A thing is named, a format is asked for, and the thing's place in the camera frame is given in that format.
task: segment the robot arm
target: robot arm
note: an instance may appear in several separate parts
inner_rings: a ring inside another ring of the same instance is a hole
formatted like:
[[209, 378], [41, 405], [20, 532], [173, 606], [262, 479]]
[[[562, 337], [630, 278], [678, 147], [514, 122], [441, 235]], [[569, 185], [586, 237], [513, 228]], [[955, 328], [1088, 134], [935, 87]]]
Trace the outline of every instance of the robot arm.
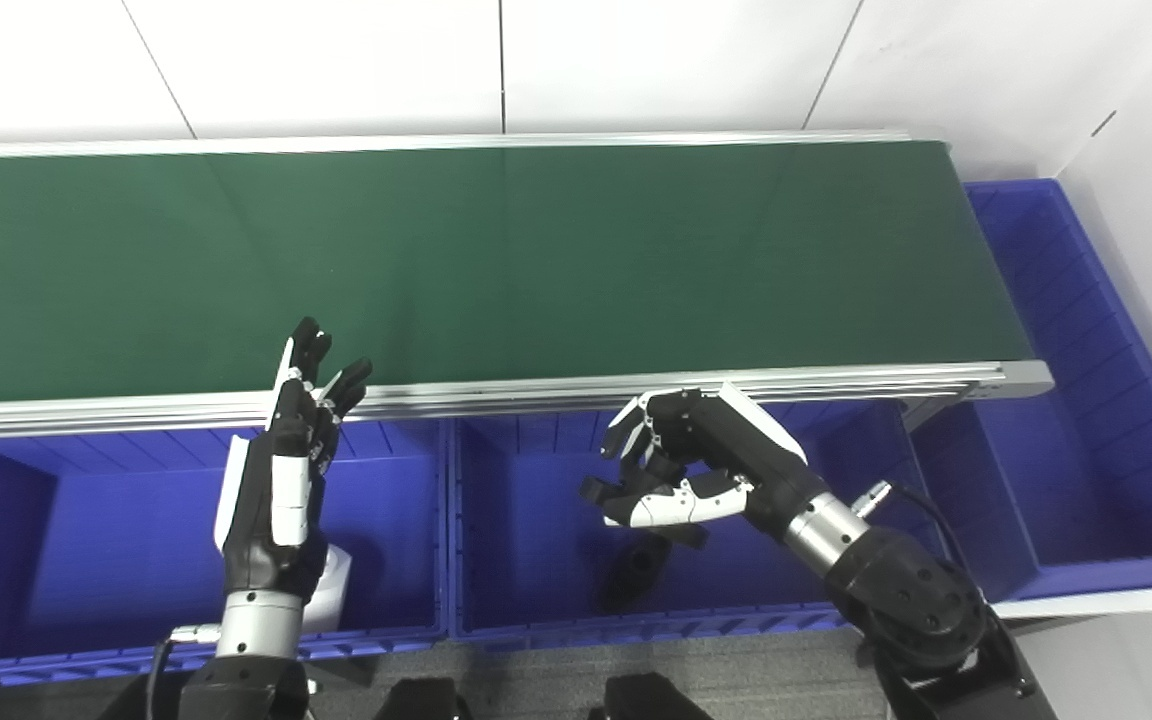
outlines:
[[[1055, 719], [967, 571], [900, 530], [870, 526], [808, 468], [803, 447], [730, 384], [635, 397], [612, 420], [602, 455], [617, 448], [621, 483], [588, 478], [581, 491], [605, 523], [677, 532], [744, 515], [812, 568], [873, 643], [879, 682], [901, 720]], [[687, 478], [698, 461], [710, 470]], [[703, 539], [696, 529], [685, 537]]]
[[319, 529], [324, 475], [339, 425], [366, 395], [369, 359], [314, 388], [332, 347], [312, 318], [288, 338], [270, 418], [251, 441], [234, 438], [215, 510], [225, 561], [225, 612], [215, 657], [180, 696], [180, 717], [301, 720], [308, 705], [297, 643], [328, 544]]

